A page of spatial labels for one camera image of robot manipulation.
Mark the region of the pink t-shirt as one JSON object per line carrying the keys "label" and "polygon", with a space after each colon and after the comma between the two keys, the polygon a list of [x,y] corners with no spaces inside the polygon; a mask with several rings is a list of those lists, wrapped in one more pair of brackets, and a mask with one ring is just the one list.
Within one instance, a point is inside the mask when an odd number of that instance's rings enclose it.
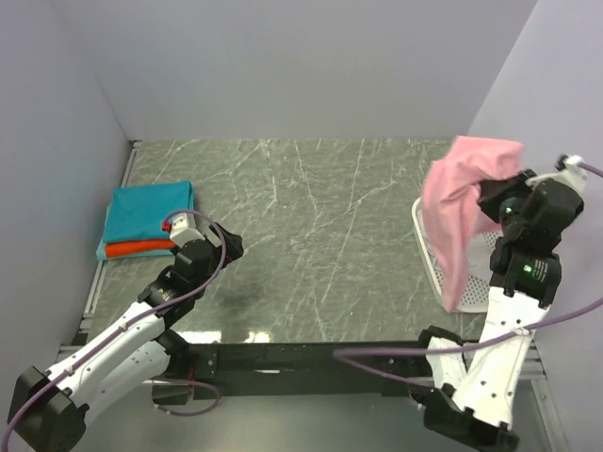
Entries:
{"label": "pink t-shirt", "polygon": [[522,151],[517,141],[458,136],[448,153],[431,164],[421,211],[427,240],[444,274],[442,301],[449,313],[458,310],[469,279],[469,242],[477,234],[500,230],[478,207],[480,182],[513,178],[521,171]]}

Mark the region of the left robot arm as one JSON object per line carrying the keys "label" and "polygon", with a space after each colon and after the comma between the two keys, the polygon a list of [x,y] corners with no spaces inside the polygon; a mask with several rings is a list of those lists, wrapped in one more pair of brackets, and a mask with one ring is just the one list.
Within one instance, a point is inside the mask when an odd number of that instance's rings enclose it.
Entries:
{"label": "left robot arm", "polygon": [[220,270],[239,259],[242,239],[214,225],[214,246],[188,228],[174,262],[122,316],[71,356],[45,371],[30,367],[17,379],[8,433],[36,451],[70,451],[96,418],[144,380],[175,379],[188,366],[187,342],[171,326],[187,315]]}

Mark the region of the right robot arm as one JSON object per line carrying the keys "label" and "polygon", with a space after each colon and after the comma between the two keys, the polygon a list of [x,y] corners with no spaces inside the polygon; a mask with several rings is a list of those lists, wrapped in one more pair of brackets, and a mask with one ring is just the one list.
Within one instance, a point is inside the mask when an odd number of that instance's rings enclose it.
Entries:
{"label": "right robot arm", "polygon": [[582,169],[481,182],[478,205],[502,228],[490,257],[488,309],[481,337],[459,351],[455,334],[429,327],[414,352],[418,372],[433,376],[425,396],[427,429],[478,451],[515,451],[513,399],[533,332],[562,280],[555,248],[581,214]]}

